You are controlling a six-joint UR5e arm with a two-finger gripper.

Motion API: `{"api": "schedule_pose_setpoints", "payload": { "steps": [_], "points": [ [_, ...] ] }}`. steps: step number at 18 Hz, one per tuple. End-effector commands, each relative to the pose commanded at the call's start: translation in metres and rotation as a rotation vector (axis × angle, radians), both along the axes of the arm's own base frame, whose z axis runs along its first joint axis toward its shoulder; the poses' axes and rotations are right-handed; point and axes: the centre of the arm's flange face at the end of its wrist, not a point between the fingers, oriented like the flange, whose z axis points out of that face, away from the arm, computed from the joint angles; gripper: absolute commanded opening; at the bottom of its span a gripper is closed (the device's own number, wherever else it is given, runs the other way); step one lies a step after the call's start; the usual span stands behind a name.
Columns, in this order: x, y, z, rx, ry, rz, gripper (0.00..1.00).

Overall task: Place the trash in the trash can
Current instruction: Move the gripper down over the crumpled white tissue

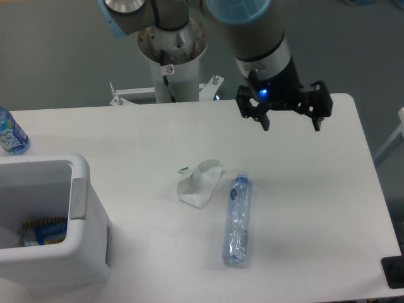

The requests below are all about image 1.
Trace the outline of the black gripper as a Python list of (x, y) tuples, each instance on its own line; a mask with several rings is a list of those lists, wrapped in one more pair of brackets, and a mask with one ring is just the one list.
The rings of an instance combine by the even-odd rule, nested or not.
[[(302, 86), (291, 56), (288, 64), (276, 75), (259, 79), (259, 70), (250, 70), (248, 86), (238, 88), (235, 100), (241, 116), (259, 122), (265, 131), (270, 128), (267, 112), (271, 110), (293, 110), (311, 118), (315, 131), (330, 117), (333, 101), (324, 81), (316, 81), (308, 87)], [(253, 105), (251, 99), (258, 101)]]

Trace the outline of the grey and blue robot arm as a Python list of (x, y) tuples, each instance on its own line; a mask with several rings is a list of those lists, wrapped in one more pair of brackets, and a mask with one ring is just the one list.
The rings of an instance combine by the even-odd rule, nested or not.
[[(225, 35), (246, 84), (235, 97), (242, 117), (268, 130), (270, 110), (310, 117), (315, 130), (332, 113), (333, 102), (322, 81), (304, 87), (295, 69), (275, 1), (100, 1), (99, 7), (117, 36), (136, 33), (138, 47), (156, 67), (159, 102), (198, 97), (198, 73), (180, 71), (204, 53), (208, 37), (190, 16), (199, 11)], [(184, 98), (180, 92), (187, 92)]]

